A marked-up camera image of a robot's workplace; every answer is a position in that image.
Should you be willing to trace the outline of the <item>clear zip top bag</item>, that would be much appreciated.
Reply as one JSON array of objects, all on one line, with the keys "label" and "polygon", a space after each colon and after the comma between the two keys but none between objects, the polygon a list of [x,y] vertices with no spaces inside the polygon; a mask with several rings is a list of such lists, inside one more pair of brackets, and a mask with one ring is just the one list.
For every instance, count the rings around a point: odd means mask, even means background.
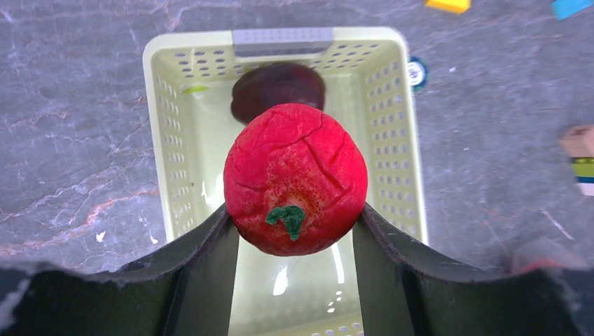
[{"label": "clear zip top bag", "polygon": [[561,244],[540,237],[522,244],[513,251],[509,271],[511,274],[522,274],[544,267],[586,269],[590,265]]}]

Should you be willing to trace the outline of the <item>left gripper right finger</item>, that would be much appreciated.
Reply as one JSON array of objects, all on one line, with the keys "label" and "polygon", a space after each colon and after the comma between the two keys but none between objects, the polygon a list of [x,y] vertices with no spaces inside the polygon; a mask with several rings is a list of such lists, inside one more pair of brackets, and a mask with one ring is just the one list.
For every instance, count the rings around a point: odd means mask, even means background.
[{"label": "left gripper right finger", "polygon": [[593,269],[538,258],[513,274],[449,258],[365,206],[353,229],[366,335],[592,335]]}]

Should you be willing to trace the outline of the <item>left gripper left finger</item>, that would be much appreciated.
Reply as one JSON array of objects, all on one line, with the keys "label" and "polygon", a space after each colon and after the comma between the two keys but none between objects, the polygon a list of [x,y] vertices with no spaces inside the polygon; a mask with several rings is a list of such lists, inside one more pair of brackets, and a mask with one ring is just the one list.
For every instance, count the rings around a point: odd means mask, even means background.
[{"label": "left gripper left finger", "polygon": [[2,335],[226,335],[239,237],[224,206],[115,272],[1,264]]}]

